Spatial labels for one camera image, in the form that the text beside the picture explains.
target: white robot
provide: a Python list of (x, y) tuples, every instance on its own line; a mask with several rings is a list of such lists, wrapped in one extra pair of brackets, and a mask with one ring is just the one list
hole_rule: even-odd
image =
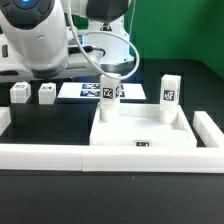
[(0, 82), (99, 74), (77, 47), (64, 13), (89, 19), (88, 30), (75, 31), (91, 61), (117, 71), (134, 61), (129, 45), (91, 30), (115, 32), (126, 41), (123, 15), (131, 0), (0, 0)]

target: white block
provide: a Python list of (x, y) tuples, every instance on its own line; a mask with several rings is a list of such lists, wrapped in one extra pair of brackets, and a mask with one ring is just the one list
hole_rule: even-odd
[(56, 98), (56, 84), (43, 83), (38, 91), (39, 104), (54, 104)]
[(224, 148), (224, 134), (205, 112), (195, 112), (193, 126), (206, 147)]
[(120, 80), (104, 75), (100, 77), (100, 118), (103, 121), (114, 120), (119, 114)]
[(31, 96), (31, 87), (27, 82), (17, 82), (10, 89), (11, 103), (26, 103)]
[(0, 136), (11, 123), (9, 107), (0, 107)]
[(172, 124), (177, 116), (180, 94), (180, 76), (164, 75), (160, 94), (160, 122)]

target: white plastic barrier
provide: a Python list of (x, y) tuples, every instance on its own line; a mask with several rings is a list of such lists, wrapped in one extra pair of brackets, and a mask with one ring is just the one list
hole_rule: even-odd
[(6, 130), (10, 123), (11, 115), (9, 107), (0, 107), (0, 136)]
[(206, 147), (224, 148), (224, 134), (205, 111), (195, 112), (193, 126)]

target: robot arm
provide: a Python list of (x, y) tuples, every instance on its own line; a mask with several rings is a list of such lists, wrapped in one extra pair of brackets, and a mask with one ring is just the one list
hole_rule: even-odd
[[(100, 22), (123, 15), (130, 0), (71, 0), (72, 13)], [(67, 0), (0, 0), (0, 82), (94, 73), (81, 55), (69, 55)], [(92, 54), (99, 63), (102, 54)]]

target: white cube with marker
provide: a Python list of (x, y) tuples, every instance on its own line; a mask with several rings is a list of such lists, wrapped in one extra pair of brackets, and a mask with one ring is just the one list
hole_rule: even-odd
[(181, 76), (164, 75), (160, 94), (160, 122), (172, 124), (177, 116)]
[(31, 87), (28, 82), (17, 82), (10, 89), (11, 103), (26, 103), (31, 96)]
[(56, 98), (56, 84), (43, 83), (38, 91), (39, 104), (54, 104)]

